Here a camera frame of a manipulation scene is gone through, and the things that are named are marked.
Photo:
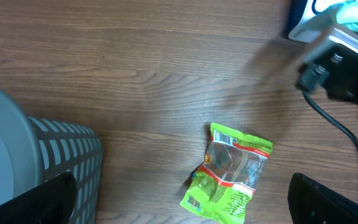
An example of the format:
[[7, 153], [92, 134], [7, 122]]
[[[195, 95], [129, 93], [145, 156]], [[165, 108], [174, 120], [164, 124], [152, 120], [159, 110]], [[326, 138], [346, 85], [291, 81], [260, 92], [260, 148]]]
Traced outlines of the teal snack packet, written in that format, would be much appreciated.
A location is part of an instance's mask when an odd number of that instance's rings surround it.
[[327, 8], [324, 13], [323, 29], [339, 24], [351, 31], [358, 32], [358, 1], [345, 1]]

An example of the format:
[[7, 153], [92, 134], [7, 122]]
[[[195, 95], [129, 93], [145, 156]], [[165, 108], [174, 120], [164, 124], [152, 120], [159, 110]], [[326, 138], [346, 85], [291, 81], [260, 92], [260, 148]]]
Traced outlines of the white barcode scanner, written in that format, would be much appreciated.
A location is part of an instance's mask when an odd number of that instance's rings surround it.
[[354, 1], [339, 0], [297, 0], [292, 1], [288, 13], [285, 37], [297, 42], [310, 43], [329, 28], [338, 26], [337, 13], [333, 11], [324, 13], [333, 5], [341, 6]]

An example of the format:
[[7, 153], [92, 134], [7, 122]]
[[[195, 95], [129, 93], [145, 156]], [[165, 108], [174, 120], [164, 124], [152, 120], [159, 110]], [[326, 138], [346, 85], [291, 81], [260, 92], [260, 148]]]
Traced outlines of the green snack bag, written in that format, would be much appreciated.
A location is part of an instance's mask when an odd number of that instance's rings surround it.
[[180, 205], [219, 223], [244, 223], [246, 205], [255, 194], [273, 143], [211, 123], [204, 162], [191, 176]]

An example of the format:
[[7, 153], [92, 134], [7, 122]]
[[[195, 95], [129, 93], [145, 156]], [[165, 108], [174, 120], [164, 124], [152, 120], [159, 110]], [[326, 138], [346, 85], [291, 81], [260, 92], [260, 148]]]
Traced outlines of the grey plastic shopping basket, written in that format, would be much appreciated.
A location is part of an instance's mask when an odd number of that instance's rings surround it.
[[102, 143], [92, 129], [27, 116], [0, 89], [0, 205], [70, 172], [77, 196], [69, 223], [94, 223], [102, 158]]

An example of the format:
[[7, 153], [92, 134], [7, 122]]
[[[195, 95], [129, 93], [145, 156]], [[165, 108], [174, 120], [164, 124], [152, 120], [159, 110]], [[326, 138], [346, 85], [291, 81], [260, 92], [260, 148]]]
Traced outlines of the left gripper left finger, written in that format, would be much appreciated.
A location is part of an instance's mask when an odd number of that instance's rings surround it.
[[0, 205], [0, 224], [68, 223], [76, 197], [76, 180], [64, 172]]

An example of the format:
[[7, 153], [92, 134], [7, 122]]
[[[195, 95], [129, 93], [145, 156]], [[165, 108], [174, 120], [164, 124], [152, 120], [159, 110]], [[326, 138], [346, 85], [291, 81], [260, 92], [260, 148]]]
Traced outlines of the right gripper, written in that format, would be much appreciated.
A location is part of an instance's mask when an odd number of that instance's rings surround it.
[[358, 103], [358, 53], [337, 45], [329, 50], [329, 76], [323, 83], [328, 98]]

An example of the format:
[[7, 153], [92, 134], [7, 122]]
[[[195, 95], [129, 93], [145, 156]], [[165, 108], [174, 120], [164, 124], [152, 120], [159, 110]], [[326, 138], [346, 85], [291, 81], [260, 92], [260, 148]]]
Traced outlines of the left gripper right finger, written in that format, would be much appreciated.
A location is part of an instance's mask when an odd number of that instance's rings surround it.
[[358, 204], [302, 173], [288, 188], [293, 224], [358, 224]]

